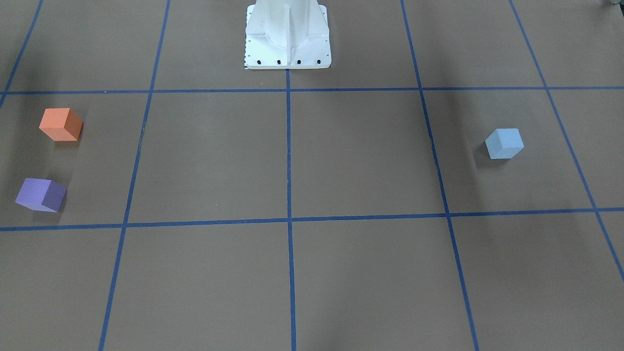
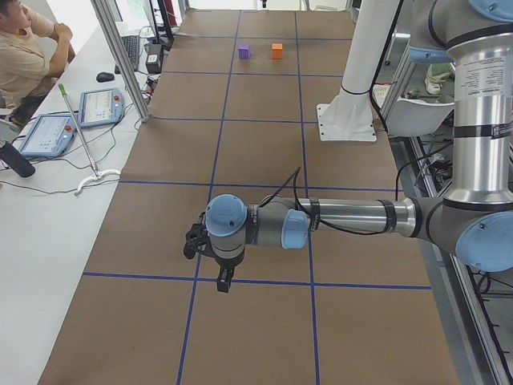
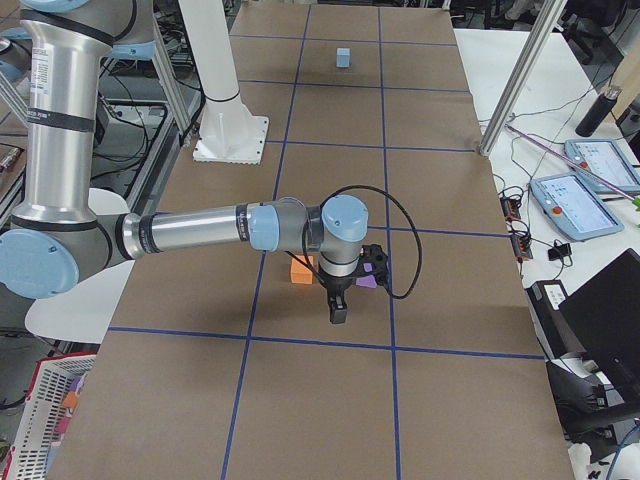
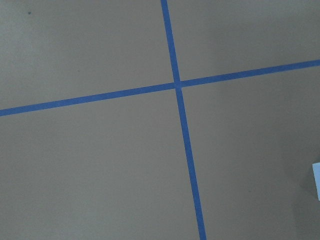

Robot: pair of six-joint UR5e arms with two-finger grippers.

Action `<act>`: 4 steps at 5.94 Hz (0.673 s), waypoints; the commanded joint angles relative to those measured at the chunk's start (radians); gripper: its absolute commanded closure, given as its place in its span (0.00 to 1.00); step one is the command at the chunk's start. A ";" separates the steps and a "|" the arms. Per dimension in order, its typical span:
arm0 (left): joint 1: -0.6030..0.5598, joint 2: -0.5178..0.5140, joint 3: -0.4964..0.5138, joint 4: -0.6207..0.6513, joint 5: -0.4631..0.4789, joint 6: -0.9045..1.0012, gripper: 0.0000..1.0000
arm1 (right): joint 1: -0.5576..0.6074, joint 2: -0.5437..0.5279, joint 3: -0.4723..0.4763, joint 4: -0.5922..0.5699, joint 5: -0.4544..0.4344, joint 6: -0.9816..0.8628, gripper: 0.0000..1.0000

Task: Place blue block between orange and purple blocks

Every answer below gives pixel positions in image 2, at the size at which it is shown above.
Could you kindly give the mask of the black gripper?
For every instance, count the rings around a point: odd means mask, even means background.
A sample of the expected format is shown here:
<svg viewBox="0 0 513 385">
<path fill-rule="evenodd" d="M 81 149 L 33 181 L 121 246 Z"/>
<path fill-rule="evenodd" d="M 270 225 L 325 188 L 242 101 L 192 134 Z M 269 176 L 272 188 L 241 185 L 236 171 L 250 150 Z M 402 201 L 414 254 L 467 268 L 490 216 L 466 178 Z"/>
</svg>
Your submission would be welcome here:
<svg viewBox="0 0 513 385">
<path fill-rule="evenodd" d="M 216 288 L 221 293 L 228 293 L 232 284 L 234 261 L 223 259 L 217 255 L 212 247 L 205 224 L 205 212 L 202 212 L 196 223 L 185 234 L 183 254 L 188 260 L 192 260 L 197 254 L 210 257 L 220 265 L 220 271 L 216 279 Z"/>
</svg>

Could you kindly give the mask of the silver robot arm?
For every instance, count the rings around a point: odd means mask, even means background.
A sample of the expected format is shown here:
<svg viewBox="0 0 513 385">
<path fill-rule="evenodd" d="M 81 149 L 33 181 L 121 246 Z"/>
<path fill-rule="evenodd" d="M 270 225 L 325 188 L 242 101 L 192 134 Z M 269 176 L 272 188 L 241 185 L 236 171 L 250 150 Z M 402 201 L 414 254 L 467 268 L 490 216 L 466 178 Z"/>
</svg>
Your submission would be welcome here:
<svg viewBox="0 0 513 385">
<path fill-rule="evenodd" d="M 512 4 L 416 1 L 410 28 L 415 62 L 453 62 L 452 184 L 441 197 L 355 201 L 267 196 L 246 205 L 213 198 L 186 234 L 184 256 L 203 254 L 220 267 L 228 292 L 247 245 L 300 249 L 309 233 L 400 233 L 429 241 L 485 272 L 512 266 Z"/>
</svg>

